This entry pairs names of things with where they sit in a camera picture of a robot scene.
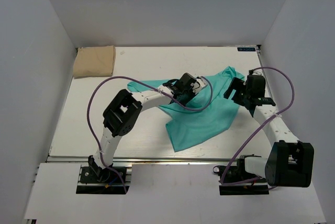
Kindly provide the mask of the teal t shirt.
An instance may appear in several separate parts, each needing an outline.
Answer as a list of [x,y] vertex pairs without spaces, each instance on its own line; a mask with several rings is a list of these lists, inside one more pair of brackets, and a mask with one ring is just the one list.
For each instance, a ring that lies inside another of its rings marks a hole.
[[229,129],[239,105],[225,99],[224,93],[234,77],[244,80],[244,75],[230,66],[215,75],[206,76],[213,93],[210,93],[208,86],[187,104],[189,108],[199,109],[205,107],[212,98],[210,105],[200,112],[186,110],[176,103],[159,107],[171,117],[165,127],[175,152],[201,144]]

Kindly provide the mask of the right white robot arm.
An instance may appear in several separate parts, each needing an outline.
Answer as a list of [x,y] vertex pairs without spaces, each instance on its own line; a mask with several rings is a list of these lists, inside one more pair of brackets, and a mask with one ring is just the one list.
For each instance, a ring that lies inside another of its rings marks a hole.
[[270,186],[309,187],[312,177],[314,148],[300,141],[287,127],[270,97],[265,97],[265,78],[249,74],[244,81],[233,78],[224,98],[245,107],[264,131],[272,149],[267,158],[236,154],[237,165],[226,167],[221,182],[236,185],[236,175],[243,182],[263,178]]

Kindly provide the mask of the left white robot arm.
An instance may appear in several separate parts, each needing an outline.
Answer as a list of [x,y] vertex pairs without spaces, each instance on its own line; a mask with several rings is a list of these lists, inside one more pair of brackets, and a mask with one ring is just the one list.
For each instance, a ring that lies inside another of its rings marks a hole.
[[180,79],[169,80],[154,87],[139,82],[147,88],[142,92],[131,92],[128,89],[120,90],[103,112],[103,133],[97,140],[98,150],[89,156],[88,163],[93,168],[93,176],[100,182],[110,177],[110,168],[113,166],[114,154],[123,136],[134,127],[141,112],[165,105],[177,105],[190,111],[187,104],[204,88],[208,82],[203,77],[193,77],[188,73]]

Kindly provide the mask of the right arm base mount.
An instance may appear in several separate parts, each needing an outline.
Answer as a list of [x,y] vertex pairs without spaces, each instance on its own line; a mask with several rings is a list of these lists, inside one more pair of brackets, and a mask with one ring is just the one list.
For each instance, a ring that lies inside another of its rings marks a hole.
[[219,176],[219,194],[220,196],[248,196],[248,195],[268,195],[269,187],[264,178],[255,180],[255,174],[245,171],[245,159],[254,155],[242,155],[237,159],[236,164],[228,168],[224,178],[224,184],[233,184],[224,186],[220,179],[226,166],[216,165],[213,167],[213,173]]

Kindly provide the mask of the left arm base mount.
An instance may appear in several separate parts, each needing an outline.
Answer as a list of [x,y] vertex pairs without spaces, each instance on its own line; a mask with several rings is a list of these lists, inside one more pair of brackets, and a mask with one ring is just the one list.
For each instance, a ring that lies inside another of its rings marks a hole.
[[87,195],[125,195],[126,192],[119,176],[107,170],[98,178],[89,166],[82,166],[76,187],[76,194]]

